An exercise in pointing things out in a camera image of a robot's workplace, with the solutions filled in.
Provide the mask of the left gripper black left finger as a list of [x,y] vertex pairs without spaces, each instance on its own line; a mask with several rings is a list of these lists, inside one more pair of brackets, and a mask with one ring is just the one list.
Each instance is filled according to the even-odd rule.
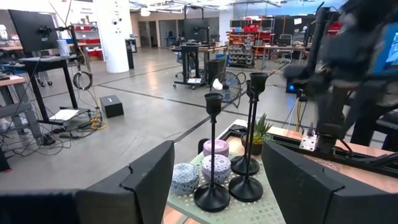
[[85,189],[0,190],[0,224],[161,224],[174,157],[164,141]]

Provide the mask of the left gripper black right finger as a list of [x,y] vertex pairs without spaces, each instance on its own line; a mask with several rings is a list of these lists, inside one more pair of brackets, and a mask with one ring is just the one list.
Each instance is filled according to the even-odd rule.
[[322,166],[272,141],[262,161],[286,224],[398,224],[398,193]]

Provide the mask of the blue white patterned candle tin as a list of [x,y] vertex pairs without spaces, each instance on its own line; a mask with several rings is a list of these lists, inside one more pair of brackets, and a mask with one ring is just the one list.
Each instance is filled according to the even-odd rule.
[[177,195],[192,194],[199,185],[198,168],[193,164],[179,163],[174,165],[170,191]]

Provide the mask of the black tall candlestick holder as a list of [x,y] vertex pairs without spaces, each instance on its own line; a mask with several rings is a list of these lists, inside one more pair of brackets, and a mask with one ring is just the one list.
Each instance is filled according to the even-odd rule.
[[211,123],[211,175],[210,183],[200,185],[193,196],[197,207],[206,212],[220,212],[224,210],[230,201],[228,191],[215,182],[215,126],[216,117],[221,113],[223,95],[220,93],[207,93],[205,95],[206,112],[210,116]]
[[242,138],[241,138],[242,145],[244,147],[244,154],[242,156],[236,156],[231,159],[231,170],[235,174],[245,175],[246,170],[247,170],[247,165],[249,165],[249,175],[254,175],[259,171],[259,164],[256,160],[254,160],[254,164],[250,165],[251,157],[248,156],[249,131],[250,131],[251,120],[252,120],[253,93],[250,90],[251,81],[246,80],[245,83],[247,86],[246,94],[249,97],[249,114],[248,114],[247,131],[246,131],[246,134],[244,136],[242,136]]
[[249,170],[251,165],[252,145],[254,142],[254,125],[256,123],[257,102],[259,101],[259,95],[265,90],[266,80],[269,75],[257,72],[251,73],[250,77],[251,83],[249,90],[252,92],[252,110],[249,114],[251,122],[248,124],[248,132],[246,134],[246,142],[248,143],[248,146],[246,147],[248,150],[246,153],[246,173],[245,175],[232,178],[229,182],[230,194],[240,202],[255,202],[263,195],[262,184],[257,179],[249,175]]

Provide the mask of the white maroon floral candle tin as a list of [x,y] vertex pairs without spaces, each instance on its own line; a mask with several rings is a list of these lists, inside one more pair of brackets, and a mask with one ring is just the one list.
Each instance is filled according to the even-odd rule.
[[[214,159],[214,183],[224,184],[231,173],[231,162],[223,155],[215,154]],[[201,162],[201,173],[206,182],[211,182],[211,155],[203,158]]]

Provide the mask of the pink candle tin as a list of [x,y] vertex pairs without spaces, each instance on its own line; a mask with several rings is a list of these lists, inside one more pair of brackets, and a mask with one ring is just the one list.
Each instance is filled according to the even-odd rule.
[[[211,155],[212,147],[211,147],[211,139],[207,140],[203,143],[203,155],[209,156]],[[215,154],[219,154],[222,156],[229,156],[229,144],[220,139],[215,140]]]

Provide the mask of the green perforated metal shelf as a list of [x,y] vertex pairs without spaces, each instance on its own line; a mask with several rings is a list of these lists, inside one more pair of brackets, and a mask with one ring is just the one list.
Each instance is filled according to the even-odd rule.
[[193,194],[177,195],[170,192],[167,205],[201,224],[285,224],[263,167],[254,178],[264,190],[263,196],[256,202],[240,202],[231,198],[226,209],[210,213],[195,205]]

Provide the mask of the black box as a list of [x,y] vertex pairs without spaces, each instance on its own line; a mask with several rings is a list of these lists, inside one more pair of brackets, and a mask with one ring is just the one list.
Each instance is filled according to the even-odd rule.
[[103,96],[100,99],[101,108],[107,118],[122,116],[123,103],[116,95]]

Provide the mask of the white paper sheet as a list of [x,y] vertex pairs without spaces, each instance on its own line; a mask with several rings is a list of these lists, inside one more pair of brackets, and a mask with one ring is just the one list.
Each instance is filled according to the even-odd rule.
[[49,118],[50,121],[68,121],[78,114],[79,110],[63,109]]

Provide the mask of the black narrow cabinet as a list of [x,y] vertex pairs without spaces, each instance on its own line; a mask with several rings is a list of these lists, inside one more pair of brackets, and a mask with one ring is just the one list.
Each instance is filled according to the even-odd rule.
[[134,57],[133,55],[137,53],[136,40],[135,39],[126,39],[126,52],[127,52],[127,60],[130,69],[134,69]]

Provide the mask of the black standing desk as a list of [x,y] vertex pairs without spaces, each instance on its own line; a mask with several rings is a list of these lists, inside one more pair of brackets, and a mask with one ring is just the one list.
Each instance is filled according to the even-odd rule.
[[[217,53],[222,50],[226,55],[227,46],[214,47],[210,45],[196,44],[187,45],[183,44],[179,48],[172,49],[173,52],[179,53],[182,59],[182,81],[174,81],[173,87],[177,85],[190,86],[192,90],[199,86],[204,86],[209,83],[208,81],[208,66],[207,62],[210,59],[210,53]],[[200,73],[199,54],[203,53],[203,73]]]
[[76,116],[81,115],[83,113],[87,113],[89,109],[83,109],[78,107],[78,103],[76,101],[75,92],[73,89],[72,79],[70,77],[67,62],[69,60],[78,60],[78,56],[73,54],[68,57],[61,56],[50,56],[50,57],[31,57],[31,58],[22,58],[19,59],[20,62],[24,64],[23,70],[26,71],[29,75],[30,84],[32,86],[35,99],[39,106],[40,114],[42,116],[41,120],[38,120],[39,123],[51,124],[57,126],[63,126],[65,121],[60,119],[51,120],[47,114],[47,109],[45,107],[40,88],[37,84],[37,81],[34,78],[34,75],[39,72],[46,72],[48,70],[54,70],[58,68],[63,69],[63,73],[65,76],[65,82],[68,88],[68,93],[70,96],[70,100],[72,103],[71,109],[78,110]]

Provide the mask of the wooden top workbench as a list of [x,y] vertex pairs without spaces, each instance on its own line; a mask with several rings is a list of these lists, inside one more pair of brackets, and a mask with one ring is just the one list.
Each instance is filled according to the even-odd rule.
[[258,49],[262,49],[263,50],[263,52],[262,52],[261,69],[265,69],[266,68],[266,65],[265,65],[266,50],[292,50],[292,51],[298,51],[298,52],[300,52],[299,60],[298,60],[298,64],[299,65],[301,65],[302,62],[303,62],[302,57],[304,56],[304,52],[305,52],[305,47],[297,47],[297,46],[291,46],[291,45],[288,45],[288,46],[285,46],[285,47],[280,47],[280,46],[277,46],[277,45],[265,45],[265,46],[259,45],[259,46],[254,46],[253,48],[254,48],[254,50],[258,50]]

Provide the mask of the white cup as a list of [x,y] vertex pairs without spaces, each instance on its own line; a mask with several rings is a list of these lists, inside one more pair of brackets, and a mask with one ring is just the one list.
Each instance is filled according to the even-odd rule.
[[70,49],[65,39],[58,39],[57,40],[58,51],[61,57],[69,57],[70,56]]

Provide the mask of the parts bin rack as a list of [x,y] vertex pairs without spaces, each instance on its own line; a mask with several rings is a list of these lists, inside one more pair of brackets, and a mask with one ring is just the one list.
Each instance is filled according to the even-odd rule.
[[250,32],[228,33],[228,64],[230,67],[253,68],[255,35]]

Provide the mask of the black monitor on stand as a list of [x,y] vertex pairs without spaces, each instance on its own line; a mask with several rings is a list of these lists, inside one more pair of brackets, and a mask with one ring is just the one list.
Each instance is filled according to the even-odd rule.
[[208,31],[210,29],[206,19],[185,19],[183,21],[184,38],[186,40],[197,40],[199,42],[208,41]]
[[24,52],[37,52],[58,47],[56,31],[46,34],[40,31],[41,28],[55,28],[50,14],[12,9],[8,11]]

